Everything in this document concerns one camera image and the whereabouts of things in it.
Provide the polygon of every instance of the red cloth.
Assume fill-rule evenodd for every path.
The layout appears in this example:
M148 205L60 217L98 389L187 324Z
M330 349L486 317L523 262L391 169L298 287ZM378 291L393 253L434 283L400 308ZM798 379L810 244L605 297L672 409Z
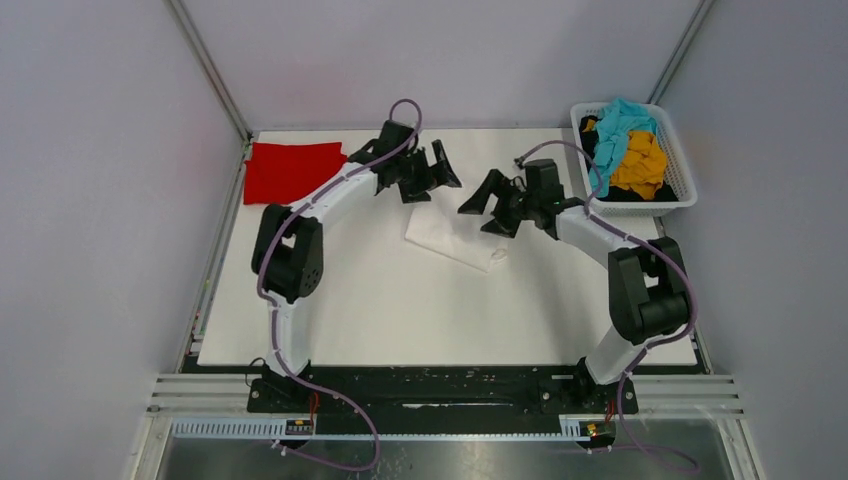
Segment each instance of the red cloth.
M288 205L309 195L347 161L341 142L317 145L254 143L244 178L244 204Z

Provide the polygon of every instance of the laundry basket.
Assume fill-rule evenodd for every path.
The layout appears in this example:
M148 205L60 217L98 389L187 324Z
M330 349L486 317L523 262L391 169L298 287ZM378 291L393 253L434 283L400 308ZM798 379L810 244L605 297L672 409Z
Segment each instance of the laundry basket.
M580 119L586 115L598 115L601 109L607 105L607 102L592 102L578 103L571 107L571 125L574 129L574 139L580 148L583 148L583 143L580 141ZM668 114L656 105L642 106L657 121L657 140L668 157L668 166L665 169L664 180L671 185L671 189L674 190L678 201L604 202L603 200L593 200L592 209L599 214L606 216L660 217L676 208L691 207L698 200L698 194L695 192L695 183L692 180L692 172L689 169L688 161L683 154L683 149L680 146L680 141L677 139L677 134L671 125ZM588 195L592 191L592 185L589 183L589 171L586 168L586 161L583 155L579 155L579 157L583 185L586 187L586 193Z

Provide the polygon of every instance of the folded white towel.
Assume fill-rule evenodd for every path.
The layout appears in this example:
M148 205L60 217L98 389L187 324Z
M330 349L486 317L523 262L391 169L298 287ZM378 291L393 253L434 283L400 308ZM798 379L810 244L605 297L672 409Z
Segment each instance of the folded white towel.
M441 187L430 192L432 201L412 210L405 238L420 247L440 253L483 272L506 259L508 240L480 231L492 219L483 215L460 215L456 210L468 200L483 177L470 178L457 171L462 188ZM490 199L489 212L495 198Z

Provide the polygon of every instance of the white wall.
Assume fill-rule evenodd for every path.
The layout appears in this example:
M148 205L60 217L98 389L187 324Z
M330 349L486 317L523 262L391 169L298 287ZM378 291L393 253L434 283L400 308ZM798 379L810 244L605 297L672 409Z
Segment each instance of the white wall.
M662 102L700 189L669 231L771 479L848 469L846 19L840 0L718 2Z
M240 142L162 1L4 1L0 72L0 477L113 480Z
M374 128L400 97L428 128L563 125L646 100L697 0L187 0L257 130Z

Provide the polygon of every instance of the orange cloth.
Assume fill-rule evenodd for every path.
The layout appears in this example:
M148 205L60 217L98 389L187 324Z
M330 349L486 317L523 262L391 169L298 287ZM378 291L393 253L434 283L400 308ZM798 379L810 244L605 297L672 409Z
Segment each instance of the orange cloth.
M632 190L645 200L653 200L662 187L668 158L651 132L628 132L630 141L621 165L610 177L610 186Z

